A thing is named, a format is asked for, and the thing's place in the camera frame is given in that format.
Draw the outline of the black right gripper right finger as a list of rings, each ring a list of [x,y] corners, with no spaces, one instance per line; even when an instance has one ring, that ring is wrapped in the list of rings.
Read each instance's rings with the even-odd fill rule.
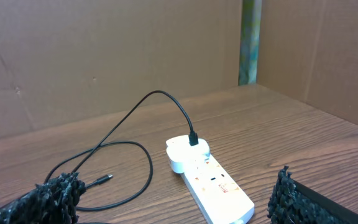
[[[358,214],[291,178],[288,166],[278,172],[268,202],[274,224],[358,224]]]

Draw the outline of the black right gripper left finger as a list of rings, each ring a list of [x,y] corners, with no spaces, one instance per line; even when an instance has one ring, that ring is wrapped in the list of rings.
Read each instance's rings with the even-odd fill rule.
[[[0,224],[72,224],[76,206],[86,192],[78,173],[62,173],[0,208]]]

